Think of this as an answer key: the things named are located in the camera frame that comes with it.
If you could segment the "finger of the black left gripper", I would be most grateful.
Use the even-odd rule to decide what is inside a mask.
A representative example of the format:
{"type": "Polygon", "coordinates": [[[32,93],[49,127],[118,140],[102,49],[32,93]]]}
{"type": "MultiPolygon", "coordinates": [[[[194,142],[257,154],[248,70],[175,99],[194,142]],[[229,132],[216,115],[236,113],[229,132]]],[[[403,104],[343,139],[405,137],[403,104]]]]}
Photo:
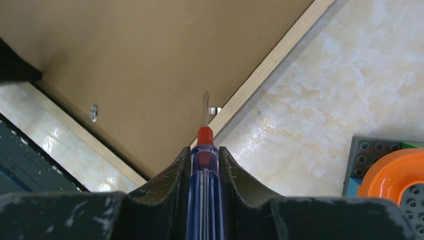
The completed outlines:
{"type": "Polygon", "coordinates": [[[41,71],[23,60],[3,39],[0,39],[1,83],[33,82],[42,78],[41,71]]]}

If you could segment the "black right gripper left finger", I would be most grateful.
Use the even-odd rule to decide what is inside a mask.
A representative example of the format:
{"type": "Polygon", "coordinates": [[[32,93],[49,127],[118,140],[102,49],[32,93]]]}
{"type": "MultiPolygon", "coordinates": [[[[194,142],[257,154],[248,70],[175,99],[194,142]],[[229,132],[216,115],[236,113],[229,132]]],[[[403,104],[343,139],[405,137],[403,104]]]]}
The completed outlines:
{"type": "Polygon", "coordinates": [[[190,148],[130,193],[15,192],[0,198],[3,240],[183,240],[190,148]]]}

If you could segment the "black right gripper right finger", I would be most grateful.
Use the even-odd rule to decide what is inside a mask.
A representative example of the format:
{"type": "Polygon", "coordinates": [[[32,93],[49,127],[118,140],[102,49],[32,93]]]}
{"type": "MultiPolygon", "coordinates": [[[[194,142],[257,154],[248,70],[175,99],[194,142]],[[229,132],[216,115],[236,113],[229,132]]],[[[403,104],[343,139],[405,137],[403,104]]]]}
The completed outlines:
{"type": "Polygon", "coordinates": [[[381,198],[286,197],[219,148],[228,240],[415,240],[402,210],[381,198]]]}

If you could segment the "blue red screwdriver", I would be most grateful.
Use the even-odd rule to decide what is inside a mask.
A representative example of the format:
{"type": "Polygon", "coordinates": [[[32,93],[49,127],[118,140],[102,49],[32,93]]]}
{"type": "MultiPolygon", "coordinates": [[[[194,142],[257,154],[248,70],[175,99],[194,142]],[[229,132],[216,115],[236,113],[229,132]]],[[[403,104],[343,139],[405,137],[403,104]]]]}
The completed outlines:
{"type": "Polygon", "coordinates": [[[225,238],[223,198],[219,172],[219,149],[209,127],[209,93],[202,97],[202,126],[191,150],[186,240],[223,240],[225,238]]]}

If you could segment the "black picture frame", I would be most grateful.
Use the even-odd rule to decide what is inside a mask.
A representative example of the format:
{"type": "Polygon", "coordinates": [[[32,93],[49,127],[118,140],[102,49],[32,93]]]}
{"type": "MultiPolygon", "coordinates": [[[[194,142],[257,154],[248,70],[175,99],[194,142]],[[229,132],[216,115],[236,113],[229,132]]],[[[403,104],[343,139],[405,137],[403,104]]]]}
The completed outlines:
{"type": "MultiPolygon", "coordinates": [[[[255,94],[257,89],[260,88],[263,82],[275,71],[283,59],[289,55],[294,47],[333,3],[333,0],[315,0],[311,3],[288,32],[225,103],[217,116],[211,120],[209,127],[213,131],[214,136],[217,136],[229,121],[234,118],[245,103],[255,94]]],[[[22,83],[17,87],[28,96],[32,97],[32,99],[40,104],[51,116],[60,121],[137,187],[148,181],[147,177],[143,177],[140,173],[132,169],[128,163],[124,162],[123,158],[113,153],[111,149],[107,148],[106,144],[97,140],[94,134],[89,133],[82,124],[77,123],[77,121],[68,113],[65,113],[58,104],[54,103],[35,86],[30,83],[22,83]]]]}

